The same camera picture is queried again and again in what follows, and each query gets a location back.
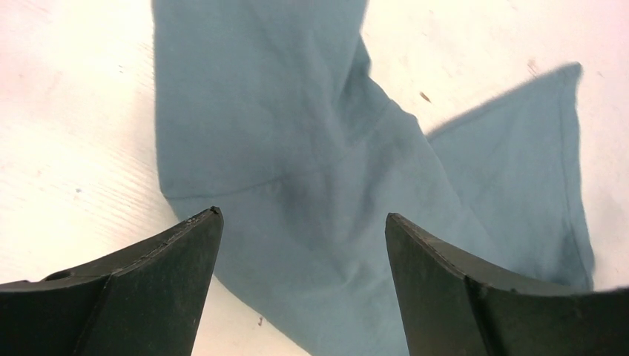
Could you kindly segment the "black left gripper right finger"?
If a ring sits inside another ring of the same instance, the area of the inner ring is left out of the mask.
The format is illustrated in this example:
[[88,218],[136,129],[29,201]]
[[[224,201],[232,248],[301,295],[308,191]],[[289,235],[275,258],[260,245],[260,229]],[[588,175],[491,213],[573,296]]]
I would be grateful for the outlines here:
[[508,271],[400,214],[386,246],[411,355],[626,355],[628,290],[578,291]]

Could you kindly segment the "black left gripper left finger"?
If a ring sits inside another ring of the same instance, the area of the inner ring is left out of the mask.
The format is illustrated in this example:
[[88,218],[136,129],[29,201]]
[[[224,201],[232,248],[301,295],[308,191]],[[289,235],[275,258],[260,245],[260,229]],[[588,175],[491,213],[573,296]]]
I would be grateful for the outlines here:
[[223,230],[213,207],[38,282],[1,286],[3,355],[189,355]]

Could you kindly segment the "teal blue t-shirt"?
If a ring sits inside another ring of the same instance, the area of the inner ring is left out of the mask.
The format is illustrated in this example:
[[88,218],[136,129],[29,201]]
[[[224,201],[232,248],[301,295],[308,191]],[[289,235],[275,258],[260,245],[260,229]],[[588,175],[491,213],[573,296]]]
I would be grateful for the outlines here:
[[181,220],[222,210],[216,277],[312,355],[407,354],[390,213],[503,268],[591,290],[581,65],[426,136],[370,78],[365,7],[153,3],[159,183]]

